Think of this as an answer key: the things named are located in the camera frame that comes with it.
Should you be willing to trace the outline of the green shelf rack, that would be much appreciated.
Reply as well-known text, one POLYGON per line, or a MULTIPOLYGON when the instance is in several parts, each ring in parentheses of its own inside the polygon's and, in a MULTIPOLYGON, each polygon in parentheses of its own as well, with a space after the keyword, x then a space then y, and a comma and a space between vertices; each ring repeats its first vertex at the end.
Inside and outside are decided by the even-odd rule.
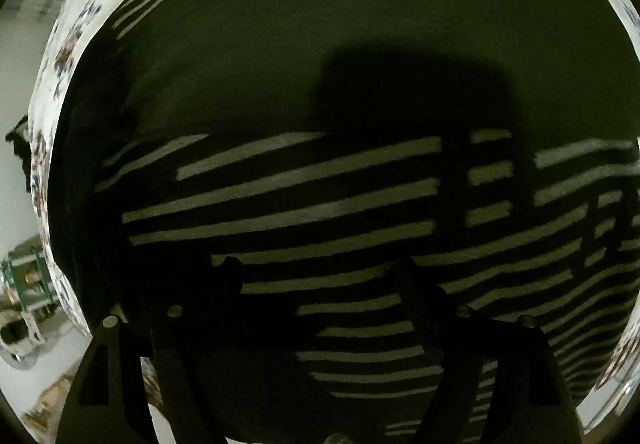
POLYGON ((1 308, 32 314, 37 322, 52 317, 60 304, 42 245, 32 238, 1 260, 1 308))

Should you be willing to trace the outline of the black clothes pile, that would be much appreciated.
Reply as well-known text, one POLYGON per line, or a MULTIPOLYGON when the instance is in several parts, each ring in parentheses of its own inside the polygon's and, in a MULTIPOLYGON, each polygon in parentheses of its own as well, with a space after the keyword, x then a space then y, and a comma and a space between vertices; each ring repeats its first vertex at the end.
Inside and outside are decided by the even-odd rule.
POLYGON ((25 178, 25 190, 30 192, 30 171, 32 170, 32 150, 28 133, 28 117, 24 116, 6 134, 4 138, 13 147, 13 153, 21 161, 21 168, 25 178))

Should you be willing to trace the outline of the dark striped knit sweater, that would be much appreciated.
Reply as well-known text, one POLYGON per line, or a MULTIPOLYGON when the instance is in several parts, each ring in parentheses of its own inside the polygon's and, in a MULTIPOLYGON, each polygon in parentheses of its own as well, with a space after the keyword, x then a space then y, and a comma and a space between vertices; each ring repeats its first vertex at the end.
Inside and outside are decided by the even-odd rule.
POLYGON ((125 0, 54 142, 91 327, 178 317, 209 443, 426 443, 439 314, 577 409, 639 293, 634 0, 125 0))

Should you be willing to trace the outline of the floral bed cover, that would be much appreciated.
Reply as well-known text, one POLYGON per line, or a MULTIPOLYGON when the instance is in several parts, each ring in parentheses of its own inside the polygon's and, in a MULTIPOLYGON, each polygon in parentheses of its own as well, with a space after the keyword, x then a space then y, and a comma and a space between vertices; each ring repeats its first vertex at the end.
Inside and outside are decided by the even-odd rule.
POLYGON ((32 150, 30 194, 44 260, 63 311, 86 337, 91 329, 76 292, 53 254, 49 181, 58 124, 81 57, 107 19, 125 0, 64 0, 55 19, 28 110, 28 133, 32 150))

